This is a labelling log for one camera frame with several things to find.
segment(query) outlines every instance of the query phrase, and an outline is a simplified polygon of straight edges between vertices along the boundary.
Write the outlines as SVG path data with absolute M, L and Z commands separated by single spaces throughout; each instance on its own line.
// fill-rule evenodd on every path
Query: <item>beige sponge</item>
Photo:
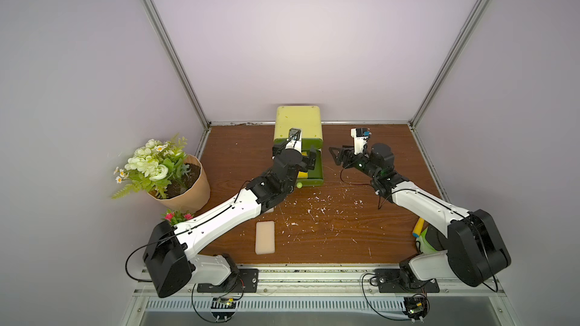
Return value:
M 256 223 L 256 254 L 270 254 L 275 251 L 274 222 Z

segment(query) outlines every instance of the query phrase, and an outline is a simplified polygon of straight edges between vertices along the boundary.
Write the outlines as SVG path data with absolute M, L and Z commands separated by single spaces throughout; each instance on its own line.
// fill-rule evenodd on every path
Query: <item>black cable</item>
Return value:
M 177 237 L 178 235 L 182 235 L 182 234 L 184 234 L 184 233 L 186 233 L 186 232 L 189 232 L 189 229 L 188 229 L 188 230 L 184 230 L 183 232 L 181 232 L 181 233 L 178 233 L 178 234 L 176 234 L 176 235 L 171 235 L 170 237 L 163 238 L 163 239 L 159 239 L 159 240 L 157 240 L 157 241 L 155 241 L 155 242 L 151 242 L 151 243 L 148 243 L 148 244 L 146 244 L 146 245 L 142 245 L 141 247 L 139 247 L 139 248 L 137 248 L 136 250 L 132 251 L 132 252 L 131 252 L 131 254 L 129 254 L 129 256 L 127 257 L 127 260 L 125 261 L 125 273 L 127 273 L 127 276 L 129 276 L 129 278 L 130 278 L 130 279 L 133 279 L 133 280 L 135 280 L 135 281 L 140 281 L 140 282 L 153 282 L 153 281 L 151 281 L 151 280 L 142 280 L 142 279 L 138 279 L 138 278 L 135 278 L 135 277 L 131 276 L 131 275 L 129 274 L 129 269 L 127 268 L 127 265 L 129 264 L 129 259 L 131 258 L 131 256 L 133 256 L 133 254 L 135 254 L 135 252 L 136 252 L 136 251 L 140 250 L 141 248 L 145 248 L 145 247 L 146 247 L 146 246 L 148 246 L 148 245 L 151 245 L 151 244 L 155 244 L 155 243 L 159 243 L 159 242 L 162 242 L 162 241 L 169 240 L 169 239 L 171 239 L 171 238 Z
M 369 182 L 369 183 L 363 183 L 363 184 L 354 184 L 354 183 L 346 182 L 346 181 L 344 181 L 344 179 L 342 178 L 342 172 L 344 171 L 344 169 L 348 168 L 349 166 L 351 166 L 352 164 L 356 163 L 357 161 L 358 161 L 358 160 L 354 160 L 352 163 L 350 163 L 350 164 L 346 165 L 345 167 L 343 167 L 343 168 L 341 169 L 341 171 L 340 171 L 340 174 L 339 174 L 340 181 L 342 181 L 343 183 L 345 183 L 345 184 L 348 184 L 348 185 L 368 185 L 368 186 L 372 187 L 372 185 L 371 185 L 371 183 L 370 183 L 370 182 Z
M 239 298 L 234 299 L 234 301 L 241 300 L 242 297 L 243 297 L 243 291 L 246 289 L 246 286 L 243 284 L 243 280 L 242 279 L 240 279 L 240 282 L 242 282 L 242 294 L 241 294 L 241 296 Z
M 201 318 L 205 322 L 209 322 L 210 324 L 223 324 L 223 323 L 231 320 L 231 317 L 230 317 L 230 318 L 225 318 L 223 321 L 218 321 L 217 319 L 215 321 L 210 321 L 207 318 L 204 318 L 202 315 L 200 315 L 199 312 L 197 311 L 197 309 L 195 308 L 195 304 L 193 303 L 193 289 L 192 289 L 192 307 L 193 307 L 193 311 L 195 311 L 195 313 L 199 316 L 199 318 Z
M 378 209 L 381 209 L 383 207 L 383 204 L 385 203 L 385 201 L 387 201 L 388 198 L 392 197 L 394 193 L 402 192 L 403 190 L 409 190 L 411 192 L 417 192 L 417 190 L 415 190 L 415 189 L 399 189 L 399 190 L 396 190 L 396 191 L 394 191 L 394 192 L 392 192 L 392 193 L 390 193 L 389 195 L 386 196 L 385 200 L 383 200 L 383 202 L 378 207 Z
M 456 211 L 454 211 L 454 210 L 453 210 L 453 209 L 451 209 L 450 207 L 446 206 L 445 204 L 443 204 L 443 203 L 439 202 L 439 201 L 438 201 L 438 200 L 436 200 L 436 199 L 433 199 L 433 198 L 431 198 L 431 197 L 430 197 L 430 196 L 428 196 L 427 194 L 424 194 L 424 193 L 421 193 L 421 192 L 417 192 L 417 193 L 418 193 L 418 194 L 421 194 L 421 195 L 423 195 L 423 196 L 424 196 L 425 198 L 427 198 L 427 199 L 431 199 L 431 200 L 433 200 L 435 203 L 438 203 L 440 206 L 443 206 L 445 209 L 447 209 L 447 210 L 451 210 L 453 213 L 455 213 L 455 214 L 459 215 L 461 218 L 463 218 L 463 219 L 465 219 L 465 218 L 466 218 L 466 216 L 465 216 L 465 215 L 462 215 L 462 214 L 459 214 L 459 213 L 457 213 Z
M 240 193 L 242 192 L 243 186 L 246 185 L 247 183 L 249 183 L 250 181 L 251 180 L 246 180 L 245 182 L 243 182 L 242 186 L 238 190 L 238 194 L 236 195 L 236 198 L 234 199 L 234 204 L 236 203 L 236 201 L 238 201 L 238 196 L 240 196 Z
M 242 299 L 242 297 L 243 297 L 243 291 L 244 291 L 244 289 L 246 288 L 246 287 L 244 286 L 244 284 L 243 284 L 243 280 L 242 280 L 242 279 L 239 279 L 239 280 L 242 282 L 242 295 L 241 295 L 239 298 L 237 298 L 237 299 L 234 299 L 234 301 L 235 301 L 235 302 L 237 302 L 237 301 L 239 301 L 239 300 L 241 300 L 241 299 Z M 194 304 L 194 302 L 193 302 L 193 290 L 192 290 L 192 307 L 193 307 L 193 311 L 195 311 L 195 313 L 196 313 L 196 314 L 199 316 L 199 318 L 201 318 L 201 319 L 202 319 L 203 321 L 205 321 L 205 322 L 209 322 L 209 323 L 211 323 L 211 324 L 223 324 L 223 323 L 225 323 L 225 322 L 229 322 L 229 321 L 231 320 L 231 317 L 230 317 L 230 318 L 226 318 L 226 319 L 224 319 L 223 321 L 218 321 L 217 319 L 216 319 L 215 321 L 210 321 L 210 320 L 208 320 L 207 318 L 204 318 L 202 315 L 200 315 L 200 314 L 199 314 L 199 312 L 197 311 L 197 309 L 195 308 L 195 304 Z
M 362 291 L 362 292 L 363 292 L 362 294 L 363 294 L 363 296 L 364 296 L 364 299 L 366 300 L 366 304 L 367 304 L 367 305 L 368 305 L 368 306 L 371 308 L 371 310 L 373 310 L 373 311 L 374 311 L 374 312 L 375 312 L 377 315 L 379 315 L 379 316 L 381 316 L 381 317 L 383 317 L 383 318 L 386 318 L 387 320 L 392 320 L 392 321 L 410 321 L 410 320 L 411 320 L 410 318 L 407 318 L 407 319 L 402 319 L 402 318 L 390 318 L 390 317 L 387 317 L 387 316 L 385 316 L 385 315 L 381 315 L 381 314 L 379 313 L 379 311 L 375 310 L 375 308 L 374 308 L 374 307 L 372 307 L 371 303 L 368 301 L 368 298 L 366 298 L 366 294 L 364 293 L 364 276 L 367 276 L 367 275 L 369 275 L 369 274 L 372 274 L 373 276 L 375 276 L 375 277 L 376 277 L 376 274 L 374 274 L 374 273 L 365 273 L 365 274 L 363 274 L 363 276 L 361 277 L 361 287 L 362 287 L 362 290 L 363 290 L 363 291 Z
M 377 282 L 376 284 L 373 284 L 373 283 L 372 283 L 372 281 L 373 281 L 373 280 L 375 280 L 375 281 L 376 281 L 376 276 L 373 276 L 373 277 L 369 278 L 369 279 L 368 279 L 368 283 L 369 283 L 371 286 L 378 287 L 378 286 L 379 286 L 379 283 Z
M 487 251 L 485 250 L 485 245 L 483 244 L 483 238 L 482 238 L 482 234 L 479 232 L 479 229 L 473 225 L 473 227 L 475 228 L 476 232 L 477 232 L 477 236 L 479 237 L 479 242 L 482 245 L 483 248 L 483 254 L 485 255 L 485 261 L 487 262 L 487 267 L 489 269 L 489 272 L 491 272 L 491 276 L 494 279 L 494 284 L 495 284 L 495 290 L 493 288 L 491 288 L 490 286 L 487 285 L 487 283 L 482 282 L 483 286 L 486 286 L 487 288 L 489 288 L 492 292 L 494 293 L 498 293 L 499 291 L 499 286 L 498 286 L 498 279 L 495 278 L 495 274 L 494 272 L 491 270 L 491 266 L 489 265 L 489 258 L 487 257 Z
M 402 284 L 397 284 L 397 285 L 398 285 L 399 287 L 401 287 L 402 289 L 404 289 L 405 291 L 407 291 L 407 292 L 413 292 L 413 291 L 416 291 L 417 289 L 421 289 L 421 288 L 425 287 L 425 285 L 426 285 L 427 283 L 429 283 L 429 282 L 431 282 L 431 280 L 426 280 L 426 281 L 425 281 L 425 282 L 423 282 L 423 283 L 422 283 L 420 286 L 417 286 L 417 287 L 410 287 L 410 288 L 408 288 L 408 287 L 406 287 L 406 286 L 403 286 Z
M 127 260 L 125 261 L 125 273 L 127 273 L 127 276 L 129 276 L 129 278 L 130 278 L 130 279 L 133 279 L 133 280 L 135 280 L 135 281 L 141 281 L 141 282 L 153 282 L 153 281 L 151 281 L 151 280 L 143 280 L 143 279 L 138 279 L 138 278 L 135 278 L 135 277 L 133 277 L 133 276 L 131 276 L 131 275 L 129 274 L 129 269 L 127 268 L 127 265 L 129 264 L 129 259 L 131 258 L 131 256 L 133 256 L 133 254 L 135 254 L 135 252 L 137 252 L 137 251 L 138 251 L 138 250 L 140 250 L 141 248 L 145 248 L 145 247 L 146 247 L 146 246 L 148 246 L 148 245 L 155 244 L 155 243 L 159 243 L 159 242 L 164 242 L 164 241 L 167 241 L 167 240 L 169 240 L 169 239 L 171 239 L 171 238 L 175 238 L 175 237 L 177 237 L 178 235 L 182 235 L 182 234 L 184 234 L 184 233 L 190 232 L 190 231 L 192 231 L 193 229 L 195 229 L 195 228 L 198 228 L 198 227 L 200 227 L 200 226 L 202 226 L 202 225 L 206 224 L 207 222 L 214 220 L 216 217 L 218 217 L 218 216 L 220 216 L 221 214 L 223 214 L 223 213 L 224 213 L 226 210 L 228 210 L 229 208 L 231 208 L 231 205 L 229 205 L 229 206 L 228 206 L 226 209 L 222 210 L 221 212 L 219 212 L 219 213 L 215 214 L 213 217 L 209 218 L 208 220 L 206 220 L 206 221 L 204 221 L 204 222 L 201 222 L 200 224 L 196 224 L 196 225 L 195 225 L 193 228 L 186 229 L 186 230 L 184 230 L 183 232 L 177 233 L 177 234 L 175 234 L 175 235 L 171 235 L 171 236 L 169 236 L 169 237 L 166 237 L 166 238 L 159 239 L 159 240 L 157 240 L 157 241 L 155 241 L 155 242 L 151 242 L 151 243 L 148 243 L 148 244 L 142 245 L 141 247 L 139 247 L 139 248 L 137 248 L 136 250 L 132 251 L 132 252 L 131 252 L 131 254 L 129 254 L 129 256 L 127 257 Z
M 425 307 L 424 307 L 424 312 L 423 312 L 423 318 L 425 318 L 425 316 L 427 316 L 427 314 L 429 313 L 429 299 L 427 298 L 427 293 L 415 293 L 414 295 L 411 296 L 411 298 L 415 297 L 415 296 L 423 296 L 423 298 L 425 299 Z
M 221 295 L 221 296 L 220 296 L 220 297 L 218 297 L 218 298 L 222 298 L 222 297 L 225 297 L 225 296 L 229 295 L 229 294 L 230 294 L 230 293 L 231 293 L 231 292 L 232 292 L 232 291 L 233 291 L 233 290 L 236 288 L 236 286 L 237 286 L 237 285 L 238 285 L 238 280 L 236 280 L 236 283 L 234 283 L 234 286 L 232 286 L 232 287 L 230 288 L 230 290 L 229 290 L 229 291 L 228 291 L 228 292 L 227 292 L 225 295 Z

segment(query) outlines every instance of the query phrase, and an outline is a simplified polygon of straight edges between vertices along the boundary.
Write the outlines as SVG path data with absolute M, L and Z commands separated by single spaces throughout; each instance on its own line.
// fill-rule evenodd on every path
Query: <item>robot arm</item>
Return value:
M 228 255 L 199 255 L 211 241 L 240 223 L 281 203 L 294 191 L 298 172 L 314 169 L 316 154 L 301 153 L 301 130 L 273 147 L 273 165 L 244 189 L 219 206 L 189 221 L 170 226 L 163 221 L 153 229 L 143 255 L 159 297 L 176 293 L 190 282 L 209 283 L 216 291 L 232 289 L 239 270 Z
M 355 146 L 330 148 L 330 153 L 337 165 L 368 175 L 377 195 L 430 224 L 425 239 L 434 251 L 400 264 L 406 288 L 413 288 L 417 281 L 455 277 L 478 286 L 511 264 L 491 215 L 483 210 L 470 212 L 419 188 L 395 170 L 395 156 L 388 145 L 376 143 L 367 153 L 370 134 L 367 128 L 352 129 Z

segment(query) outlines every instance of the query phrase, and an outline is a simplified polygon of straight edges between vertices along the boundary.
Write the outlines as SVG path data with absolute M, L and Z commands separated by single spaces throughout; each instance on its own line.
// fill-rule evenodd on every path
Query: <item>flower pot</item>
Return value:
M 173 197 L 171 199 L 158 199 L 155 196 L 155 190 L 149 192 L 149 195 L 158 200 L 163 206 L 178 210 L 182 213 L 189 212 L 191 214 L 200 210 L 204 205 L 207 204 L 209 200 L 209 183 L 208 177 L 205 174 L 203 165 L 197 160 L 197 157 L 193 155 L 187 155 L 183 161 L 185 164 L 194 164 L 201 168 L 199 177 L 185 193 Z

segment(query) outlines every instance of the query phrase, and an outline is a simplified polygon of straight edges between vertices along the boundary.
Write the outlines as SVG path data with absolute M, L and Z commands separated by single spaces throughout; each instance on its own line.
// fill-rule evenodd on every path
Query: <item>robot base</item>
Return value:
M 427 283 L 418 280 L 409 283 L 402 282 L 405 279 L 405 275 L 401 269 L 375 269 L 375 274 L 380 293 L 421 293 L 421 288 L 424 288 L 427 293 L 439 293 L 437 280 L 433 280 L 434 282 L 428 281 Z
M 242 268 L 240 269 L 240 274 L 238 276 L 239 280 L 242 280 L 245 288 L 243 293 L 256 293 L 257 291 L 257 275 L 258 270 L 256 268 Z M 230 291 L 230 293 L 242 293 L 242 282 L 237 282 L 235 287 Z M 198 293 L 226 293 L 230 289 L 227 289 L 227 285 L 221 284 L 214 286 L 211 283 L 199 283 L 197 285 Z

